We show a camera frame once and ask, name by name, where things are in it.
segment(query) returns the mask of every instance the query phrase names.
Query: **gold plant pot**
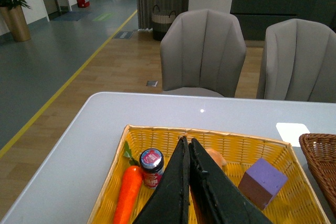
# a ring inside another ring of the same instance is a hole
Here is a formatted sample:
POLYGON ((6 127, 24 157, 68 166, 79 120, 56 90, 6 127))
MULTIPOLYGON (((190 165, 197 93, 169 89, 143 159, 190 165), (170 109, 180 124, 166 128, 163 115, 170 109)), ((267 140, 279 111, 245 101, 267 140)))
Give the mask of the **gold plant pot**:
POLYGON ((0 7, 0 12, 15 41, 30 39, 30 32, 21 6, 17 6, 11 10, 8 10, 8 7, 0 7))

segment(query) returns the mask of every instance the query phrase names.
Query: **dining chair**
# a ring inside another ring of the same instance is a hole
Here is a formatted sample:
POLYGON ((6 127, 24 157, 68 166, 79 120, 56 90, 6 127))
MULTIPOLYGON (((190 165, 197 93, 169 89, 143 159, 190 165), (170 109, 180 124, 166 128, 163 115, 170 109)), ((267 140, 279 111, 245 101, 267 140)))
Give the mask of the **dining chair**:
POLYGON ((163 94, 235 96, 246 45, 234 15, 210 9, 181 13, 160 51, 163 94))
POLYGON ((336 34, 290 19, 266 29, 258 99, 336 102, 336 34))

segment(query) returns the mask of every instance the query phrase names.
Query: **toy carrot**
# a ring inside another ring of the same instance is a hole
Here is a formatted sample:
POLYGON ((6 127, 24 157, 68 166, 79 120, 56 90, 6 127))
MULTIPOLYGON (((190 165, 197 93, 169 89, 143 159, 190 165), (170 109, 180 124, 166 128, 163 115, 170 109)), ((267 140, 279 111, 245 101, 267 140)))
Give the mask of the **toy carrot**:
POLYGON ((128 223, 141 184, 141 168, 136 165, 128 167, 122 176, 121 188, 119 192, 117 208, 114 213, 113 224, 128 223))

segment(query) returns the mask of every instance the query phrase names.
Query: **yellow wicker basket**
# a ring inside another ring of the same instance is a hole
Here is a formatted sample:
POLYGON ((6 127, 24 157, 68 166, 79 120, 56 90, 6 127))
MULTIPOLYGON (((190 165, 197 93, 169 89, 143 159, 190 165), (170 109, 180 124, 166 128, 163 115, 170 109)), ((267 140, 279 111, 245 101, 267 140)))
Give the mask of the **yellow wicker basket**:
MULTIPOLYGON (((203 147, 219 151, 228 161, 226 174, 236 186, 244 172, 261 157, 283 172, 288 181, 276 198, 263 210, 273 223, 330 223, 289 143, 225 132, 132 125, 127 125, 124 129, 117 153, 88 223, 112 223, 121 177, 129 166, 128 158, 123 157, 125 141, 129 143, 133 156, 137 159, 143 150, 158 148, 163 153, 167 165, 179 136, 183 135, 186 135, 188 140, 195 137, 203 147)), ((153 190, 141 187, 130 223, 152 193, 153 190)), ((197 223, 192 200, 189 223, 197 223)))

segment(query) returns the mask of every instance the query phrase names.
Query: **gray floor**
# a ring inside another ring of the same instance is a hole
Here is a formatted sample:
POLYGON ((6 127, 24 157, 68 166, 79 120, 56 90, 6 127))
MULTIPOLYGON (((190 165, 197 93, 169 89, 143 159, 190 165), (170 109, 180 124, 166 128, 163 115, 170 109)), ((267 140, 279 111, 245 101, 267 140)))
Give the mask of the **gray floor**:
MULTIPOLYGON (((79 21, 44 22, 31 40, 0 45, 0 149, 137 9, 137 0, 90 0, 79 21), (105 21, 93 21, 112 13, 105 21)), ((135 15, 123 28, 138 28, 135 15)))

